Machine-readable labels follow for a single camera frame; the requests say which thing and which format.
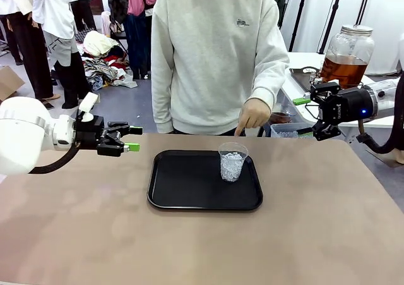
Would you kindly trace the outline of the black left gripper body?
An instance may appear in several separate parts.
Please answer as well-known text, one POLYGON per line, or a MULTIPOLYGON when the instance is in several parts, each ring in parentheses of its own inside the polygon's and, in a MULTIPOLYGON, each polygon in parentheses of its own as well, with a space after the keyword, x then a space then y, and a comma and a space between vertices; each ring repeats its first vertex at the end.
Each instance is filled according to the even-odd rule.
POLYGON ((83 121, 79 116, 75 123, 75 142, 80 150, 96 150, 104 131, 104 118, 94 116, 91 121, 83 121))

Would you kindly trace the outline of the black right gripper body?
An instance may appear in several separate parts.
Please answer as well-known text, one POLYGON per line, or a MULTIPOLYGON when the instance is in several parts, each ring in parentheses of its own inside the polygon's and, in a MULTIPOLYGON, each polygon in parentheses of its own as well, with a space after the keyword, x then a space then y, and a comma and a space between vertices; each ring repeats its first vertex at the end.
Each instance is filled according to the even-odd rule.
POLYGON ((319 104, 319 119, 324 123, 346 123, 372 117, 376 104, 366 88, 350 88, 330 95, 319 104))

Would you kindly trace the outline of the person's left hand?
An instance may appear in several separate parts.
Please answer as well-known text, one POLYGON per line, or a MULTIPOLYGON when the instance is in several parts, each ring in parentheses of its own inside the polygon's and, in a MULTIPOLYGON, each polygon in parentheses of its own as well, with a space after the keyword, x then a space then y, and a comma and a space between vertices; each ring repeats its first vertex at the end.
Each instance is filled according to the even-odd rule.
POLYGON ((260 99, 249 99, 241 109, 235 136, 241 136, 245 129, 263 126, 271 116, 270 107, 260 99))

